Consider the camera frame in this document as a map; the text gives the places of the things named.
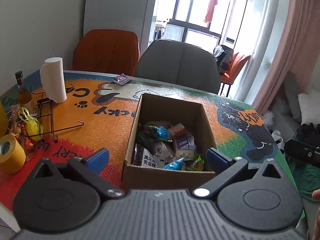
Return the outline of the green packaged bread snack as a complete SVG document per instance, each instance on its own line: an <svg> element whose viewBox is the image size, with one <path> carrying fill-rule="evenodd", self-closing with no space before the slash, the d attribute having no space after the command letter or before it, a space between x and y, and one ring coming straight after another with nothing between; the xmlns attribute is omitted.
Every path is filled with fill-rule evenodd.
<svg viewBox="0 0 320 240"><path fill-rule="evenodd" d="M188 171L196 171L201 172L204 168L204 159L201 157L200 154L196 155L193 161L188 165Z"/></svg>

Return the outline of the white purple snack packet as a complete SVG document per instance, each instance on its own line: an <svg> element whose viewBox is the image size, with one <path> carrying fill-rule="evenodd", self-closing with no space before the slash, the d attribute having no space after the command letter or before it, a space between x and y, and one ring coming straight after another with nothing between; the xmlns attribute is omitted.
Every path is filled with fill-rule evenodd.
<svg viewBox="0 0 320 240"><path fill-rule="evenodd" d="M197 154L193 135L181 123L168 128L167 131L174 143L175 157L184 158L186 161L193 159Z"/></svg>

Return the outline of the colourful cat table mat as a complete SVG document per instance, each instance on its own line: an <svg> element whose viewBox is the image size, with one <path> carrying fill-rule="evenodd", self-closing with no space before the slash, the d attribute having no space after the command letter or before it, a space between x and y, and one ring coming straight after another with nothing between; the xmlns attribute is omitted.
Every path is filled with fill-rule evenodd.
<svg viewBox="0 0 320 240"><path fill-rule="evenodd" d="M119 86L107 74L66 71L64 76L67 100L41 106L44 136L33 157L16 174L1 173L1 203L7 208L41 158L65 162L103 147L109 150L110 161L100 175L125 189L192 189L212 178L210 168L167 173L133 166L136 134L154 121L182 124L194 136L199 154L215 147L231 158L240 156L253 163L274 158L291 176L284 156L250 105L153 81Z"/></svg>

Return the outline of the white plastic bags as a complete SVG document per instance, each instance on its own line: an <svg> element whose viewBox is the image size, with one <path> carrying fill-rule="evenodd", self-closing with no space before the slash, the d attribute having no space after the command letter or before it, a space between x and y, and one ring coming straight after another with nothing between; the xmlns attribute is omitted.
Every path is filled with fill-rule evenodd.
<svg viewBox="0 0 320 240"><path fill-rule="evenodd" d="M274 130L273 129L273 126L274 126L274 114L271 111L266 111L262 116L262 120L264 121L267 129L271 133L271 136L274 139L274 141L276 142L276 145L278 146L278 148L281 151L283 151L285 142L284 142L283 137L281 136L281 132L278 131L278 130Z"/></svg>

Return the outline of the yellow plastic bag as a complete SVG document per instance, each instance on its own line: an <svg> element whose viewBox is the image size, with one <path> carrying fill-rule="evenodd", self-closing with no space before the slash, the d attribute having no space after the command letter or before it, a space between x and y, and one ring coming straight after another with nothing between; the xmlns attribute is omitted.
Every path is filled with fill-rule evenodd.
<svg viewBox="0 0 320 240"><path fill-rule="evenodd" d="M18 117L25 123L26 136L32 141L40 141L42 139L41 136L43 135L43 126L40 124L39 120L31 116L25 107L20 107Z"/></svg>

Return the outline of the brown cardboard box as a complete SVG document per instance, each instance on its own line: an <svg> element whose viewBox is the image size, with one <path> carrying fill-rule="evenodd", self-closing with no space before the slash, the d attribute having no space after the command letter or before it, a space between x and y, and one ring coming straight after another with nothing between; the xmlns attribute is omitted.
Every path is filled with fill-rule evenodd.
<svg viewBox="0 0 320 240"><path fill-rule="evenodd" d="M179 123L193 135L197 148L196 155L200 154L204 159L203 171L187 170L194 158L184 160L185 171L165 170L163 168L165 165L159 164L156 160L156 168L132 165L136 144L143 146L151 153L152 146L159 140L151 134L149 125L163 126L168 129ZM167 143L174 152L174 143L171 139L163 142ZM206 160L207 150L215 146L211 127L201 104L143 94L131 128L121 187L125 191L132 189L189 189L192 191L215 177L215 172L207 165Z"/></svg>

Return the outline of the yellow tape roll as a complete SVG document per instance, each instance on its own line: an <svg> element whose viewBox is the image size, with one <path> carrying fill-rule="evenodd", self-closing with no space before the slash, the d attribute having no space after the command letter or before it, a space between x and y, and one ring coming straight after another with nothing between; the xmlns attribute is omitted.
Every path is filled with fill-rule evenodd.
<svg viewBox="0 0 320 240"><path fill-rule="evenodd" d="M17 173L24 165L26 155L20 143L13 135L7 134L1 137L1 170L9 173Z"/></svg>

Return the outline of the small blue tissue pack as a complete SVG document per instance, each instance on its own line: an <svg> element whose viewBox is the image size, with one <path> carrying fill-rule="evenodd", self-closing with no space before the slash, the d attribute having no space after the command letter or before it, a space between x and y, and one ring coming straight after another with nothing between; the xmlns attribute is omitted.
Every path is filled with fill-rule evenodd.
<svg viewBox="0 0 320 240"><path fill-rule="evenodd" d="M131 76L128 76L128 75L125 75L125 74L120 74L120 75L115 76L112 79L112 82L115 83L115 84L118 84L120 86L123 86L123 85L129 83L131 80L132 80Z"/></svg>

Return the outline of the dark glass bottle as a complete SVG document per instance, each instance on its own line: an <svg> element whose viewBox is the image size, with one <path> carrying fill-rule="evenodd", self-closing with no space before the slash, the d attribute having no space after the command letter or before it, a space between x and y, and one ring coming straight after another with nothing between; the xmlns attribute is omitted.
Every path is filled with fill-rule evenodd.
<svg viewBox="0 0 320 240"><path fill-rule="evenodd" d="M25 107L30 114L35 113L35 106L33 104L33 98L29 90L26 89L23 83L23 73L21 70L15 73L17 85L18 85L18 103Z"/></svg>

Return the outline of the white paper roll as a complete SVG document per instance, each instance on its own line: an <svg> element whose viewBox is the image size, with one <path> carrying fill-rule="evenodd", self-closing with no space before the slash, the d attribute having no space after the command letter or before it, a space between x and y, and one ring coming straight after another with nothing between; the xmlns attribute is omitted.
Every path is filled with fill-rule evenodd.
<svg viewBox="0 0 320 240"><path fill-rule="evenodd" d="M40 68L42 87L50 100L63 103L67 99L63 75L63 59L51 57Z"/></svg>

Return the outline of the orange chair near window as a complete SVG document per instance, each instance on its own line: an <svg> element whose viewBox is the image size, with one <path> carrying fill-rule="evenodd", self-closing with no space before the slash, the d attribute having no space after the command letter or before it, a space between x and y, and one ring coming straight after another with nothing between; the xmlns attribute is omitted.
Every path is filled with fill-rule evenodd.
<svg viewBox="0 0 320 240"><path fill-rule="evenodd" d="M234 54L230 69L228 71L226 71L224 74L220 75L220 80L222 83L220 95L222 95L222 93L223 93L224 86L229 85L226 97L229 96L231 86L233 85L234 81L236 80L237 76L239 75L239 73L242 70L242 68L244 67L244 65L250 59L251 59L251 55L242 55L239 52Z"/></svg>

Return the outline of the black backpack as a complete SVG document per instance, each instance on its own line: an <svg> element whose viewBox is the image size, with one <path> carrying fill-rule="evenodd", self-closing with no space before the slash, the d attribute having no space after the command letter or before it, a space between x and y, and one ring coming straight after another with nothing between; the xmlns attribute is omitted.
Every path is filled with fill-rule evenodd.
<svg viewBox="0 0 320 240"><path fill-rule="evenodd" d="M233 62L234 50L225 45L217 45L214 48L213 56L215 57L217 68L220 74L229 71Z"/></svg>

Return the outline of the pink curtain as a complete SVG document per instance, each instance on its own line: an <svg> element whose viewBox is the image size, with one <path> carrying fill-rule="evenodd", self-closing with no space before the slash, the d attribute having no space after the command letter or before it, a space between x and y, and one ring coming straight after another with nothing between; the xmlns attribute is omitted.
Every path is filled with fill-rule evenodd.
<svg viewBox="0 0 320 240"><path fill-rule="evenodd" d="M260 87L253 108L263 114L270 107L288 72L303 92L319 56L319 0L290 0L279 46Z"/></svg>

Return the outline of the red hanging garment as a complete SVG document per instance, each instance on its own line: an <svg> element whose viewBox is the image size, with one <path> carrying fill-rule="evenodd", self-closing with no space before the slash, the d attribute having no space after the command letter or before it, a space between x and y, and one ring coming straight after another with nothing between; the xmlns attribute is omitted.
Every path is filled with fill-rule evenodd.
<svg viewBox="0 0 320 240"><path fill-rule="evenodd" d="M208 9L207 9L207 13L204 18L204 23L211 23L212 22L213 13L214 13L215 6L217 5L217 1L218 0L210 0L209 5L208 5Z"/></svg>

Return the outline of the orange chair by wall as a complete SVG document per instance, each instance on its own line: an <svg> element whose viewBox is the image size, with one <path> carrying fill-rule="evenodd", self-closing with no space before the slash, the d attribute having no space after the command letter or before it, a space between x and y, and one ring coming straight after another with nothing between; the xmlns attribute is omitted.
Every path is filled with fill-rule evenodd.
<svg viewBox="0 0 320 240"><path fill-rule="evenodd" d="M139 43L134 32L94 29L77 44L72 70L133 76L138 59Z"/></svg>

